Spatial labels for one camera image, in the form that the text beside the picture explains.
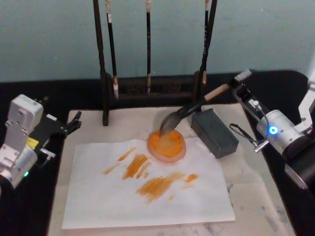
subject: teal wall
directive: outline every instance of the teal wall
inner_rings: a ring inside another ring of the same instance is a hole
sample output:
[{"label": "teal wall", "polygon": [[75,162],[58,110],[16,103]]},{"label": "teal wall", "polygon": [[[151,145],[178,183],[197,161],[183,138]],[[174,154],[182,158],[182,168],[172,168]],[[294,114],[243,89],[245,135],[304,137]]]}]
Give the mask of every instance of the teal wall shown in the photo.
[{"label": "teal wall", "polygon": [[[120,77],[146,75],[145,0],[111,0]],[[111,73],[105,3],[99,1]],[[201,64],[204,0],[152,0],[152,74]],[[293,69],[315,48],[315,0],[218,0],[208,73]],[[92,0],[0,0],[0,81],[97,78]]]}]

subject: yellow label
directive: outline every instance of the yellow label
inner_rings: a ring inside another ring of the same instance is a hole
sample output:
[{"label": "yellow label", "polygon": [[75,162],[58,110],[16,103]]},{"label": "yellow label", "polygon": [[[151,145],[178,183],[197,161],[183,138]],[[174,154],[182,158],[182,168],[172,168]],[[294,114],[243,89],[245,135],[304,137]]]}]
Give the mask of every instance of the yellow label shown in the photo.
[{"label": "yellow label", "polygon": [[29,146],[31,149],[35,149],[35,147],[37,146],[38,143],[39,143],[39,141],[32,139],[32,138],[28,138],[26,145]]}]

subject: hanging brush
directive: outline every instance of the hanging brush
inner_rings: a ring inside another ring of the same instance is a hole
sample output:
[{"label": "hanging brush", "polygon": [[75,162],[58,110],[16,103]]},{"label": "hanging brush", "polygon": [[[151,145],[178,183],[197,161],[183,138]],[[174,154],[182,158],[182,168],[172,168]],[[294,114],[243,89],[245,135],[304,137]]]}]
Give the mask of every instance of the hanging brush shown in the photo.
[{"label": "hanging brush", "polygon": [[150,94],[151,90],[151,0],[147,0],[147,94]]},{"label": "hanging brush", "polygon": [[204,51],[202,55],[202,63],[201,67],[199,69],[199,79],[202,79],[202,82],[205,82],[207,80],[207,73],[206,73],[206,67],[207,67],[207,59],[208,59],[208,52],[209,52],[209,47],[211,43],[211,38],[212,38],[212,31],[213,31],[213,25],[215,21],[215,14],[216,14],[216,9],[217,9],[217,0],[212,0],[211,2],[211,8],[210,8],[210,16],[209,16],[209,21],[207,24],[206,28],[206,42],[204,45]]},{"label": "hanging brush", "polygon": [[[209,0],[206,0],[204,48],[206,48],[207,46],[208,19],[209,19]],[[202,84],[203,86],[206,86],[207,84],[207,64],[205,64],[203,68]]]},{"label": "hanging brush", "polygon": [[118,99],[118,77],[116,70],[116,57],[115,57],[115,47],[114,47],[114,36],[113,36],[113,25],[112,25],[112,14],[110,13],[110,0],[105,0],[106,4],[106,16],[108,24],[108,34],[109,34],[109,44],[110,52],[112,55],[112,66],[113,66],[113,88],[115,97]]}]

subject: paint smear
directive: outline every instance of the paint smear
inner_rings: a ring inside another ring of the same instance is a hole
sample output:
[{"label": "paint smear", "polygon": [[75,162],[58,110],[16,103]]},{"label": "paint smear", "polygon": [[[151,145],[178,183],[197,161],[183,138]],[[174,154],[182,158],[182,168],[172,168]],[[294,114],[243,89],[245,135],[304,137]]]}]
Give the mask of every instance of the paint smear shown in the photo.
[{"label": "paint smear", "polygon": [[144,165],[141,167],[139,173],[137,174],[137,178],[140,178],[141,175],[143,174],[143,172],[146,170],[146,168],[148,168],[148,166],[150,166],[150,165],[151,165],[151,162],[147,162],[146,164],[144,164]]},{"label": "paint smear", "polygon": [[192,182],[193,180],[197,179],[199,176],[196,174],[191,174],[190,176],[187,177],[186,182]]},{"label": "paint smear", "polygon": [[192,187],[194,187],[194,185],[192,185],[192,184],[185,184],[185,185],[182,187],[182,189],[187,189],[187,188],[192,188]]},{"label": "paint smear", "polygon": [[111,167],[108,167],[104,172],[103,174],[106,175],[108,173],[110,173],[113,169],[115,169],[117,166],[119,166],[119,163],[116,164],[115,166],[111,166]]},{"label": "paint smear", "polygon": [[139,188],[136,193],[141,196],[147,196],[148,203],[150,203],[161,197],[175,181],[183,178],[184,176],[185,174],[183,173],[174,172],[167,177],[161,176],[152,178]]},{"label": "paint smear", "polygon": [[126,152],[124,155],[122,155],[118,161],[123,161],[125,160],[133,151],[135,151],[137,148],[136,147],[132,147],[128,152]]},{"label": "paint smear", "polygon": [[138,172],[140,167],[148,160],[144,154],[137,154],[132,163],[127,167],[126,172],[123,176],[123,179],[133,178],[134,175]]}]

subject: black cloth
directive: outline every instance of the black cloth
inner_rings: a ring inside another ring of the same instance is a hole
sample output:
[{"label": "black cloth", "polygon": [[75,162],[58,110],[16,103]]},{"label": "black cloth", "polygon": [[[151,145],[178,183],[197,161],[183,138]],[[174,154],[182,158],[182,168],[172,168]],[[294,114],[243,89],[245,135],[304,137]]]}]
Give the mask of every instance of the black cloth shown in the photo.
[{"label": "black cloth", "polygon": [[[228,81],[234,74],[214,74],[208,76],[208,85],[204,93],[213,90]],[[300,122],[298,106],[307,91],[307,78],[294,71],[257,72],[246,81],[251,92],[270,110],[281,110],[292,122]],[[19,82],[0,84],[0,142],[5,137],[4,123],[10,101],[24,94],[30,98],[51,96],[45,106],[45,112],[66,122],[70,110],[101,110],[102,88],[97,79]],[[114,104],[115,108],[181,106],[185,99],[161,99],[122,101]],[[216,97],[211,103],[235,103],[231,92]],[[255,134],[256,121],[249,117]],[[43,236],[47,234],[60,156],[63,144],[59,140],[51,142],[49,150],[57,154],[44,169],[33,168],[18,188],[13,197],[5,204],[0,201],[0,235],[4,236]],[[283,203],[289,214],[294,230],[299,236],[315,235],[315,201],[306,191],[301,191],[284,173],[282,157],[271,147],[264,152],[269,170],[277,184]]]}]

